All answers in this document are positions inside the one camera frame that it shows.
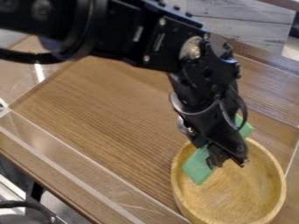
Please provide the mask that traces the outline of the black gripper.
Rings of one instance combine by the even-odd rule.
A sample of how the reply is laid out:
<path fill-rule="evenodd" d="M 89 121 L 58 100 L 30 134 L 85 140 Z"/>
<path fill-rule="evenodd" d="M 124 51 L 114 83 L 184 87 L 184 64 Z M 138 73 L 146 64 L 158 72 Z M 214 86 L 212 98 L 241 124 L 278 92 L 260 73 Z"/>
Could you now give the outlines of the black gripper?
<path fill-rule="evenodd" d="M 206 146 L 206 165 L 221 168 L 228 160 L 242 168 L 248 147 L 240 135 L 237 112 L 248 111 L 238 96 L 240 65 L 232 47 L 220 38 L 198 34 L 173 36 L 166 55 L 176 68 L 168 74 L 169 102 L 178 115 L 178 127 L 190 143 Z"/>

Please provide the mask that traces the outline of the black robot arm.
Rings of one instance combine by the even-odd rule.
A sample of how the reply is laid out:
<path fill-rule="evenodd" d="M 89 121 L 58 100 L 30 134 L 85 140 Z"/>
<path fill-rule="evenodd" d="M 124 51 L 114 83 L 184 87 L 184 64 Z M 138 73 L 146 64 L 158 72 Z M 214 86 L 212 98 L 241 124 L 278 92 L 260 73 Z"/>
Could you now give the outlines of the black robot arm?
<path fill-rule="evenodd" d="M 0 60 L 54 64 L 94 56 L 164 72 L 181 132 L 208 147 L 208 166 L 246 162 L 244 125 L 234 121 L 248 115 L 240 64 L 189 12 L 162 0 L 0 0 L 0 29 L 33 35 L 45 49 L 0 47 Z"/>

